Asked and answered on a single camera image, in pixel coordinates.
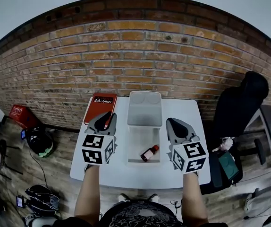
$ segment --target sneaker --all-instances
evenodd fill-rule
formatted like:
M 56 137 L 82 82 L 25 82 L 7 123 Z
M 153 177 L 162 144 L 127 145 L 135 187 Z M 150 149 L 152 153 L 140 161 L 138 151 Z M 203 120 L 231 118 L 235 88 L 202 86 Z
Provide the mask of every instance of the sneaker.
M 118 196 L 118 202 L 130 202 L 130 198 L 127 195 L 121 193 Z
M 151 195 L 151 196 L 148 198 L 148 201 L 150 201 L 150 202 L 155 202 L 155 203 L 159 203 L 160 197 L 159 197 L 159 195 L 157 195 L 157 194 L 153 194 L 153 195 Z

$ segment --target book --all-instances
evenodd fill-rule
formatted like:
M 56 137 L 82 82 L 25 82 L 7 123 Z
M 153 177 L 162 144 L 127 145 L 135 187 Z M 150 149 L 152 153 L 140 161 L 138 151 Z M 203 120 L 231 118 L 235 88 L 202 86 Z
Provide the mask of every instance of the book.
M 88 124 L 90 120 L 94 117 L 106 113 L 111 112 L 113 114 L 113 110 L 115 108 L 115 104 L 117 101 L 117 94 L 111 93 L 94 93 L 92 101 L 89 104 L 86 116 L 84 118 L 84 123 Z

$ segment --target person's arm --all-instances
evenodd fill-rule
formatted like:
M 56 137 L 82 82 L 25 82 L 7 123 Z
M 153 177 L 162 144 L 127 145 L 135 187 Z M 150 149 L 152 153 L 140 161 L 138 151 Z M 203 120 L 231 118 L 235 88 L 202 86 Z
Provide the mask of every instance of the person's arm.
M 100 216 L 99 166 L 88 168 L 76 202 L 75 217 L 96 226 Z
M 182 218 L 188 227 L 209 223 L 207 208 L 195 173 L 184 174 Z

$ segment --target wooden floor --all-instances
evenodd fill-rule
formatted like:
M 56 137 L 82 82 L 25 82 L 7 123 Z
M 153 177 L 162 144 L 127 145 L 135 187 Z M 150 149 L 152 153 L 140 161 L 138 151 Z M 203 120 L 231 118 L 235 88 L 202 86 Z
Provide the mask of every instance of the wooden floor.
M 5 201 L 11 201 L 16 205 L 16 196 L 24 195 L 25 190 L 35 184 L 44 184 L 44 177 L 39 165 L 31 158 L 29 147 L 26 142 L 20 139 L 20 127 L 7 119 L 5 125 L 0 130 L 0 139 L 5 139 L 10 146 L 20 147 L 20 150 L 8 149 L 7 163 L 23 175 L 3 169 L 3 173 L 12 178 L 5 180 L 0 176 L 1 196 Z M 57 143 L 57 150 L 48 158 L 39 158 L 32 153 L 33 157 L 42 165 L 45 171 L 47 184 L 50 189 L 60 195 L 60 212 L 62 218 L 73 215 L 76 199 L 80 190 L 81 182 L 69 177 L 71 161 L 73 158 L 78 134 L 55 131 L 54 139 Z M 253 140 L 260 138 L 267 152 L 267 162 L 260 165 L 257 156 L 243 157 L 244 177 L 237 186 L 227 188 L 218 193 L 204 196 L 204 200 L 209 212 L 211 222 L 226 222 L 230 227 L 246 226 L 243 220 L 243 207 L 248 193 L 254 192 L 256 188 L 263 189 L 271 186 L 271 156 L 267 139 L 264 132 L 244 134 L 236 139 L 241 148 L 254 146 Z M 174 213 L 174 206 L 170 201 L 178 201 L 182 197 L 182 189 L 168 190 L 138 190 L 121 189 L 101 186 L 101 213 L 105 213 L 113 204 L 117 202 L 117 196 L 125 193 L 132 198 L 148 197 L 154 193 L 159 194 L 160 203 L 170 208 Z M 0 216 L 0 226 L 23 226 L 17 211 L 7 202 L 8 209 Z M 25 217 L 30 213 L 29 209 L 18 209 L 21 216 Z

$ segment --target bottle cap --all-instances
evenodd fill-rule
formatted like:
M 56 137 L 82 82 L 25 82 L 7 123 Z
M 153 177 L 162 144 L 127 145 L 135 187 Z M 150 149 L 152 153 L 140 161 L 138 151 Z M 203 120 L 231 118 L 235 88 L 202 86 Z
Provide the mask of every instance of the bottle cap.
M 154 148 L 155 150 L 159 150 L 160 147 L 159 147 L 158 145 L 154 145 L 153 148 Z

